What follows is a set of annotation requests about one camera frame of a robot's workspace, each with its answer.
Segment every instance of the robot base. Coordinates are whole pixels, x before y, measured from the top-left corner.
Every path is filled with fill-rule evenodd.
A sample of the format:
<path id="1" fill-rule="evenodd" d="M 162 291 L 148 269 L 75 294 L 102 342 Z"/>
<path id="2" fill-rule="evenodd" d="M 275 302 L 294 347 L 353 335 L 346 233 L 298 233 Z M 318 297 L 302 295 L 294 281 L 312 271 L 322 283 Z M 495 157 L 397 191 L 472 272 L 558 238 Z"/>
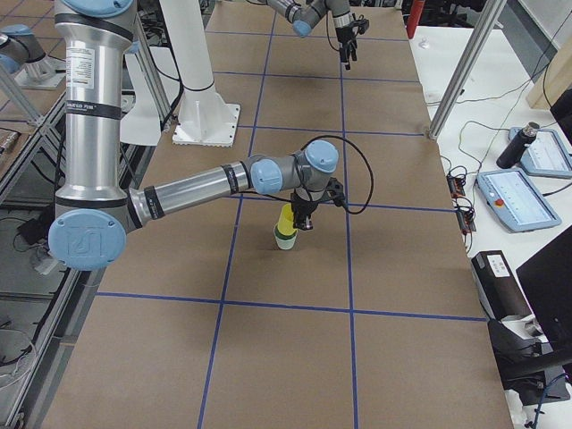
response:
<path id="1" fill-rule="evenodd" d="M 54 68 L 55 74 L 45 80 L 35 80 L 30 77 L 26 67 L 22 68 L 15 76 L 15 80 L 24 89 L 49 89 L 55 90 L 65 78 L 65 61 L 46 56 L 42 61 L 47 61 Z"/>
<path id="2" fill-rule="evenodd" d="M 186 90 L 172 142 L 231 147 L 239 116 L 240 105 L 227 105 L 213 88 L 201 93 Z"/>

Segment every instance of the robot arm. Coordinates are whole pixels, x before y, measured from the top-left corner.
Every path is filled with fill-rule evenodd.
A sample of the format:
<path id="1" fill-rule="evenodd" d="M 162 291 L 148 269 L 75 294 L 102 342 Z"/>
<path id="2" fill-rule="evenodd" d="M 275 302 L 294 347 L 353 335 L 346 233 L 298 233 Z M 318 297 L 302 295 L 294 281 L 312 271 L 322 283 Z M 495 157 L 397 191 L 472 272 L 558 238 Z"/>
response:
<path id="1" fill-rule="evenodd" d="M 150 220 L 251 188 L 261 195 L 294 189 L 292 208 L 302 221 L 297 228 L 309 230 L 310 215 L 324 197 L 337 163 L 336 148 L 325 140 L 315 140 L 289 156 L 255 155 L 181 181 L 130 189 L 130 212 L 136 215 L 133 220 L 140 228 Z"/>
<path id="2" fill-rule="evenodd" d="M 308 7 L 304 8 L 295 0 L 267 0 L 261 4 L 268 4 L 277 13 L 292 24 L 292 28 L 300 37 L 308 36 L 317 23 L 329 12 L 332 12 L 333 24 L 338 38 L 338 52 L 340 62 L 349 70 L 349 60 L 358 59 L 358 34 L 364 34 L 369 28 L 369 20 L 351 13 L 349 0 L 310 0 Z"/>
<path id="3" fill-rule="evenodd" d="M 55 75 L 54 66 L 32 31 L 22 24 L 0 29 L 0 64 L 9 72 L 23 65 L 33 80 L 46 80 Z"/>
<path id="4" fill-rule="evenodd" d="M 122 58 L 133 39 L 133 0 L 57 0 L 55 26 L 66 41 L 66 176 L 55 193 L 48 234 L 52 255 L 89 271 L 122 253 L 126 234 L 169 213 L 254 188 L 260 194 L 294 189 L 290 228 L 311 229 L 338 152 L 312 141 L 283 157 L 251 156 L 143 190 L 119 187 Z"/>

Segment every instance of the table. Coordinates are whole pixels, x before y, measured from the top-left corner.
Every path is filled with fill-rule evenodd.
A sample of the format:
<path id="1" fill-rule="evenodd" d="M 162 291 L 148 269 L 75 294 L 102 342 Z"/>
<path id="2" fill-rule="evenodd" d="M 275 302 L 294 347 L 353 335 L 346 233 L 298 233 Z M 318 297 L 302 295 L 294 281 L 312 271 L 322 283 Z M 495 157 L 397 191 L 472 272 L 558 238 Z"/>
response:
<path id="1" fill-rule="evenodd" d="M 268 8 L 217 4 L 207 40 L 242 106 L 236 141 L 167 134 L 143 186 L 329 133 L 370 159 L 371 208 L 320 207 L 289 252 L 281 204 L 250 195 L 131 234 L 43 427 L 512 427 L 400 12 L 356 12 L 371 28 L 343 71 L 324 23 L 300 40 Z M 357 207 L 365 168 L 332 142 Z"/>
<path id="2" fill-rule="evenodd" d="M 470 29 L 419 27 L 415 38 L 411 40 L 411 49 L 431 116 L 437 109 L 433 102 L 441 99 L 470 37 L 470 31 Z M 526 83 L 528 79 L 529 76 L 508 40 L 501 30 L 495 29 L 484 46 L 475 68 L 471 71 L 464 87 L 465 92 L 458 101 L 499 96 Z M 528 107 L 526 94 L 532 86 L 532 82 L 528 82 L 520 90 L 500 99 L 457 104 L 438 138 L 441 153 L 451 160 L 453 166 L 462 164 L 471 172 L 477 168 L 476 161 L 458 151 L 459 132 L 467 121 L 481 122 L 493 128 L 524 126 L 530 121 L 541 125 L 553 123 L 554 119 L 550 112 L 533 110 Z M 558 124 L 550 128 L 557 130 L 563 140 L 567 141 Z M 492 142 L 488 155 L 484 158 L 482 171 L 498 170 L 495 160 L 508 144 L 507 135 L 506 131 L 501 131 L 497 135 L 494 130 L 471 124 L 462 133 L 461 147 L 482 159 Z M 449 168 L 446 162 L 443 165 L 445 170 Z M 487 207 L 484 198 L 478 191 L 474 192 L 474 179 L 474 175 L 469 175 L 466 185 L 467 194 L 475 202 L 477 229 L 473 233 L 469 257 L 480 251 L 500 249 L 510 267 L 516 271 L 536 251 L 572 224 L 572 213 L 569 210 L 572 204 L 572 194 L 564 191 L 548 197 L 550 204 L 562 218 L 561 225 L 546 230 L 508 233 Z M 532 179 L 541 192 L 558 189 L 568 182 L 540 177 Z M 526 407 L 529 416 L 534 415 L 533 408 Z M 543 428 L 566 427 L 572 421 L 572 402 L 570 401 L 546 404 L 543 406 L 543 411 L 547 413 L 546 416 L 541 417 Z"/>

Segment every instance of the black thermos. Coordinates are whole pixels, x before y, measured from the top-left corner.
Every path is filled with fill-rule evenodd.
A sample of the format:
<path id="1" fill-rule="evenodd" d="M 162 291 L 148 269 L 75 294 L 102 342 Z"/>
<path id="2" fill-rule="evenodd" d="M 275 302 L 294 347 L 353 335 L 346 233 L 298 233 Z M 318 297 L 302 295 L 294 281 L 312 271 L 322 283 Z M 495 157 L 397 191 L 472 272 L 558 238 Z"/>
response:
<path id="1" fill-rule="evenodd" d="M 510 168 L 518 161 L 528 149 L 533 141 L 536 140 L 536 133 L 540 129 L 540 125 L 536 122 L 529 122 L 517 135 L 510 141 L 506 149 L 497 159 L 497 165 L 500 168 Z"/>

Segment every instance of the computer monitor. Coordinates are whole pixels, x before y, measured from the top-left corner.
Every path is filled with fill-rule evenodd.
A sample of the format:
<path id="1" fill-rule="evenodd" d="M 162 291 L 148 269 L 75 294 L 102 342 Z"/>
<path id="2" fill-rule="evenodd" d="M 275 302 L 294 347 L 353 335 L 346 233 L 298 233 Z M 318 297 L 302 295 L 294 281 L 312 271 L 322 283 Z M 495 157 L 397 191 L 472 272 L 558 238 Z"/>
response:
<path id="1" fill-rule="evenodd" d="M 552 348 L 572 348 L 572 227 L 524 262 L 517 277 Z M 572 364 L 564 368 L 572 373 Z"/>

